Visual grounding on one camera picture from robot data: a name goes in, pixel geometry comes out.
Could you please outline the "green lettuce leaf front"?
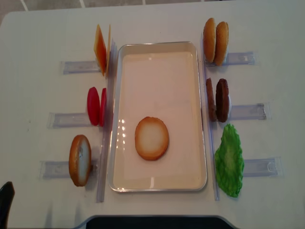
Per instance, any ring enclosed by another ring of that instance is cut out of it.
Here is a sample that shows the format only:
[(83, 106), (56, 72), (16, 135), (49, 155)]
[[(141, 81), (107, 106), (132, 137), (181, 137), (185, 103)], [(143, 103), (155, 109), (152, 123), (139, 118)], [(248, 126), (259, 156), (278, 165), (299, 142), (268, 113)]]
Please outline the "green lettuce leaf front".
[(232, 124), (224, 127), (214, 160), (219, 188), (228, 196), (237, 198), (243, 186), (244, 159), (239, 134)]

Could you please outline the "red tomato slice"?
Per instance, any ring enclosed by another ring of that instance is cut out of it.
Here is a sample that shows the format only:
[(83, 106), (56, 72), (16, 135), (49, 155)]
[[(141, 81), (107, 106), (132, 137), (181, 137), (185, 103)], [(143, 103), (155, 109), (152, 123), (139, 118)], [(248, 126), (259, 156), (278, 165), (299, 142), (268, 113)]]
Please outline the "red tomato slice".
[(99, 116), (100, 126), (104, 126), (106, 103), (107, 103), (107, 88), (103, 88), (102, 96), (101, 96), (101, 105), (100, 105), (100, 116)]
[(90, 88), (88, 91), (87, 111), (91, 124), (98, 125), (100, 115), (100, 100), (98, 91), (95, 87)]

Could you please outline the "brown meat patty left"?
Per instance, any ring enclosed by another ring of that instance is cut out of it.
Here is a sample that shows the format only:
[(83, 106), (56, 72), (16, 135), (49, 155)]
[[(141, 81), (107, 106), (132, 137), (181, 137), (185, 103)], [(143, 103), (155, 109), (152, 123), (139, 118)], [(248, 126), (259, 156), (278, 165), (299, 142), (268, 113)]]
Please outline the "brown meat patty left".
[(215, 122), (217, 120), (217, 115), (216, 115), (216, 107), (214, 102), (213, 86), (212, 86), (211, 78), (208, 78), (206, 80), (206, 90), (207, 90), (209, 118), (211, 122)]

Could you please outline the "dark brown meat patty right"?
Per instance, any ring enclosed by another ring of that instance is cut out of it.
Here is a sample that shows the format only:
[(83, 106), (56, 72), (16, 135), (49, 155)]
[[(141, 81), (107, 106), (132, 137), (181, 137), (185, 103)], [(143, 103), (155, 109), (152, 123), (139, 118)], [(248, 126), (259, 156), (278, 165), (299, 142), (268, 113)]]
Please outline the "dark brown meat patty right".
[(225, 79), (220, 79), (216, 86), (216, 116), (224, 123), (228, 119), (230, 109), (229, 89)]

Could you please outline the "yellow cheese slice right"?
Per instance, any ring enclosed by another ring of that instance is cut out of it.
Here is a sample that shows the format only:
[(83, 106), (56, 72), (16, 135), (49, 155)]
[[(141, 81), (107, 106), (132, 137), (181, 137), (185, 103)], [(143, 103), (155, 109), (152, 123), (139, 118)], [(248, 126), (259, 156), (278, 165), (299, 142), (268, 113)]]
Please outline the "yellow cheese slice right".
[(107, 49), (107, 63), (105, 76), (108, 77), (109, 66), (110, 66), (110, 54), (111, 54), (111, 25), (109, 24), (109, 36), (108, 36), (108, 49)]

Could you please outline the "toasted bun slice on tray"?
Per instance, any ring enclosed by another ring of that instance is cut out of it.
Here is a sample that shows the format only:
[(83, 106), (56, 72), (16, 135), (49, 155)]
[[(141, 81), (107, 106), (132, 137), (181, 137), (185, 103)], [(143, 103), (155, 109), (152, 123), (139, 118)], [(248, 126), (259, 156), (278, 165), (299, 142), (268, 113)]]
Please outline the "toasted bun slice on tray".
[(135, 129), (135, 148), (144, 160), (154, 161), (162, 157), (169, 144), (169, 133), (162, 120), (145, 117)]

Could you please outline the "white rectangular metal tray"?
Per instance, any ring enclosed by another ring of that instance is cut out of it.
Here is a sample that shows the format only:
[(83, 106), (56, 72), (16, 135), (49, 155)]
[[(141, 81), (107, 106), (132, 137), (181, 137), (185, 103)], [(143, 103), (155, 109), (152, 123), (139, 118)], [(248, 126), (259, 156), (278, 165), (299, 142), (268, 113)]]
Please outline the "white rectangular metal tray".
[[(116, 192), (197, 191), (207, 181), (197, 49), (191, 42), (129, 44), (119, 49), (108, 163)], [(169, 144), (154, 161), (140, 157), (135, 130), (164, 122)]]

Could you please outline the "clear long strip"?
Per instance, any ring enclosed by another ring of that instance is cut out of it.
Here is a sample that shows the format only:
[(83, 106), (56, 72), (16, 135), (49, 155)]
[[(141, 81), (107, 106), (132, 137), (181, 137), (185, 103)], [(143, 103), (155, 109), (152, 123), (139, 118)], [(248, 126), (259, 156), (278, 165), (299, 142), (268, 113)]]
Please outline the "clear long strip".
[(204, 47), (203, 47), (203, 32), (201, 33), (201, 61), (202, 61), (202, 72), (203, 72), (203, 89), (205, 96), (205, 108), (206, 108), (206, 118), (207, 118), (207, 128), (208, 128), (208, 137), (209, 137), (209, 147), (210, 147), (210, 159), (211, 159), (211, 170), (212, 170), (212, 180), (213, 180), (213, 192), (215, 201), (220, 200), (219, 195), (219, 187), (216, 181), (216, 169), (215, 169), (215, 161), (214, 161), (214, 137), (213, 137), (213, 129), (212, 123), (209, 117), (209, 109), (208, 109), (208, 97), (207, 97), (207, 88), (206, 88), (206, 65), (205, 65), (205, 55), (204, 55)]
[(97, 185), (97, 203), (104, 201), (105, 187), (106, 187), (106, 177), (107, 177), (107, 163), (108, 163), (108, 153), (111, 145), (112, 136), (112, 121), (113, 121), (113, 103), (115, 95), (115, 84), (116, 84), (116, 67), (117, 66), (117, 45), (112, 38), (111, 42), (111, 53), (110, 53), (110, 67), (108, 75), (108, 85), (107, 85), (107, 104), (105, 110), (105, 124), (103, 126), (102, 135), (102, 150), (100, 155), (100, 165), (99, 165), (99, 179)]

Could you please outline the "golden bun slice left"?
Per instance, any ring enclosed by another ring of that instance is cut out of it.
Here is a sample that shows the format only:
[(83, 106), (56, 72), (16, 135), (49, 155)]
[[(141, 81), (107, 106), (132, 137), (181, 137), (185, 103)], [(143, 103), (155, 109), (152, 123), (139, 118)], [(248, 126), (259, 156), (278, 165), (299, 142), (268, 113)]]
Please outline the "golden bun slice left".
[(203, 30), (203, 50), (208, 62), (213, 62), (216, 46), (216, 25), (214, 18), (209, 18)]

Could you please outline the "golden bun slice right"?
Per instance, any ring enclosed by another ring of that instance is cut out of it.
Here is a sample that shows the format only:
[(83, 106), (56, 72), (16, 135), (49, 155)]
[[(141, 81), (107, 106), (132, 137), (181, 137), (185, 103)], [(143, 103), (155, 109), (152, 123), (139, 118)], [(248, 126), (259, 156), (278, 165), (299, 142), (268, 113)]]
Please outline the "golden bun slice right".
[(229, 40), (228, 23), (225, 21), (220, 22), (216, 27), (216, 46), (214, 63), (221, 66), (225, 61)]

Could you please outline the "dark base bottom edge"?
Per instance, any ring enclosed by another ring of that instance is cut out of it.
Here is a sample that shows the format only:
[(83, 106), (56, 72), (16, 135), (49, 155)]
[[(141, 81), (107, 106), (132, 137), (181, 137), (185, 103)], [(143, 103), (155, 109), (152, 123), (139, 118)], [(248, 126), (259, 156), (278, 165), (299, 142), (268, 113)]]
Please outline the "dark base bottom edge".
[(103, 216), (89, 220), (86, 229), (232, 229), (216, 217)]

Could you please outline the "black object bottom left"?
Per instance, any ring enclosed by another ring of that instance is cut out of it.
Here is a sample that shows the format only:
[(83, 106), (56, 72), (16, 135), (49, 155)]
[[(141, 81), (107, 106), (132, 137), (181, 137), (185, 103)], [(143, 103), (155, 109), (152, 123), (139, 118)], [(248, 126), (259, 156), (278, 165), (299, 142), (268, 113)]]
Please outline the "black object bottom left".
[(15, 190), (11, 181), (6, 182), (0, 189), (0, 228), (8, 228), (8, 217)]

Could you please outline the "clear holder rail top left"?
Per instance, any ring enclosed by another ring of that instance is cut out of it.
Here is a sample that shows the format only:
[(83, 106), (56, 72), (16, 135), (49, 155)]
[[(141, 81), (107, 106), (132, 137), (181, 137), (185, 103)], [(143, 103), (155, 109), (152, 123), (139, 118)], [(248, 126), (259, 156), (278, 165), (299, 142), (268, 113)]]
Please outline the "clear holder rail top left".
[(61, 71), (63, 74), (101, 72), (100, 67), (96, 61), (62, 61)]

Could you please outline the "clear holder rail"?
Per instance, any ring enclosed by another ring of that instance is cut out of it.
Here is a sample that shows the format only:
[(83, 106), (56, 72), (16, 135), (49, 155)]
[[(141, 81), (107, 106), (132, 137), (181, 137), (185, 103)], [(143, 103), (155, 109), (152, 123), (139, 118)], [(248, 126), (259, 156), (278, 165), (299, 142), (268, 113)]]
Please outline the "clear holder rail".
[(244, 177), (277, 177), (283, 176), (280, 157), (265, 159), (247, 159), (244, 161)]
[(257, 55), (253, 52), (230, 52), (227, 53), (222, 66), (231, 65), (255, 65)]
[(39, 179), (71, 178), (68, 161), (40, 161)]
[(267, 120), (271, 119), (269, 103), (257, 103), (250, 105), (233, 105), (229, 114), (229, 120)]
[(86, 113), (49, 113), (47, 123), (49, 129), (90, 126), (92, 125)]
[(101, 72), (100, 67), (96, 61), (62, 61), (61, 71), (63, 74)]

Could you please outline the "clear holder rail middle right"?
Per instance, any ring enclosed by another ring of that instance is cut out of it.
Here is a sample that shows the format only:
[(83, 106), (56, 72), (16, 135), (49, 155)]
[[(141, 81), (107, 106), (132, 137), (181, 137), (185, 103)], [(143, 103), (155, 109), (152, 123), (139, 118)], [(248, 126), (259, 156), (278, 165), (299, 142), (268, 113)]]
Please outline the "clear holder rail middle right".
[(250, 105), (233, 105), (229, 114), (229, 120), (267, 120), (271, 119), (269, 103), (257, 103)]

